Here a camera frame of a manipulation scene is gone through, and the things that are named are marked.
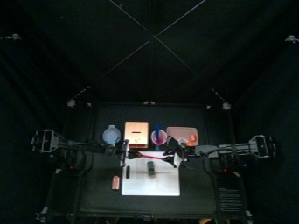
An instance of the black enclosure wall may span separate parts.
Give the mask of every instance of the black enclosure wall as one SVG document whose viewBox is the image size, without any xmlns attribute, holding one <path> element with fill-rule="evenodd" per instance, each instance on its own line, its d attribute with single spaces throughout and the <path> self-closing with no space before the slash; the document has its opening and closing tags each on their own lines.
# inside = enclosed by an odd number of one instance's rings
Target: black enclosure wall
<svg viewBox="0 0 299 224">
<path fill-rule="evenodd" d="M 51 181 L 33 132 L 61 132 L 67 100 L 91 87 L 77 103 L 228 101 L 237 141 L 264 134 L 281 148 L 247 173 L 256 223 L 296 223 L 297 10 L 295 0 L 1 1 L 0 222 L 33 223 Z"/>
</svg>

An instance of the pink container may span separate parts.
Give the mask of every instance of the pink container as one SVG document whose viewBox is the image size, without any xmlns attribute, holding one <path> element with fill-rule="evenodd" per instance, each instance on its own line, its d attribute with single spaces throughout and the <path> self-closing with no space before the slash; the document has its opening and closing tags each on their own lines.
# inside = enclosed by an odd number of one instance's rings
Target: pink container
<svg viewBox="0 0 299 224">
<path fill-rule="evenodd" d="M 155 131 L 152 132 L 151 138 L 155 145 L 163 145 L 167 140 L 167 134 L 161 129 L 159 129 L 159 142 L 156 141 Z"/>
</svg>

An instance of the white paper sheet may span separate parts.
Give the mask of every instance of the white paper sheet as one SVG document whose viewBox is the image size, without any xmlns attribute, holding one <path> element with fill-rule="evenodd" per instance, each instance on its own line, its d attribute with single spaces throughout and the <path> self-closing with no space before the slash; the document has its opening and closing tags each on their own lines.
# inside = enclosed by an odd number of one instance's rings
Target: white paper sheet
<svg viewBox="0 0 299 224">
<path fill-rule="evenodd" d="M 143 154 L 163 158 L 163 151 L 143 151 Z M 153 161 L 155 175 L 148 175 L 147 162 Z M 160 159 L 145 157 L 127 159 L 129 165 L 129 178 L 127 168 L 123 170 L 121 194 L 151 196 L 180 196 L 179 169 Z"/>
</svg>

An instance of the black curtain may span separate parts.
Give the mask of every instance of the black curtain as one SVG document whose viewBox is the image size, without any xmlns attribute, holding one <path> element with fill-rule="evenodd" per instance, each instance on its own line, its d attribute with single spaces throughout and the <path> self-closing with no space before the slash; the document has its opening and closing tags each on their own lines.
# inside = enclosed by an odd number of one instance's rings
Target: black curtain
<svg viewBox="0 0 299 224">
<path fill-rule="evenodd" d="M 47 157 L 32 153 L 31 141 L 36 130 L 61 131 L 68 99 L 19 44 L 0 42 L 1 223 L 33 223 L 43 209 L 51 170 Z"/>
<path fill-rule="evenodd" d="M 253 161 L 247 174 L 247 200 L 255 223 L 297 223 L 299 45 L 284 53 L 248 87 L 235 105 L 237 140 L 253 135 L 277 141 L 277 158 Z"/>
</svg>

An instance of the green object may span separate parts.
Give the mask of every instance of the green object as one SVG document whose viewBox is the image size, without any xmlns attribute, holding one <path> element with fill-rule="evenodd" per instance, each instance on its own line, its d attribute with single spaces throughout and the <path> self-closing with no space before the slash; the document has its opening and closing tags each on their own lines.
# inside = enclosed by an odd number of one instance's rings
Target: green object
<svg viewBox="0 0 299 224">
<path fill-rule="evenodd" d="M 147 162 L 147 169 L 148 169 L 148 175 L 153 176 L 155 175 L 155 162 L 153 161 Z"/>
</svg>

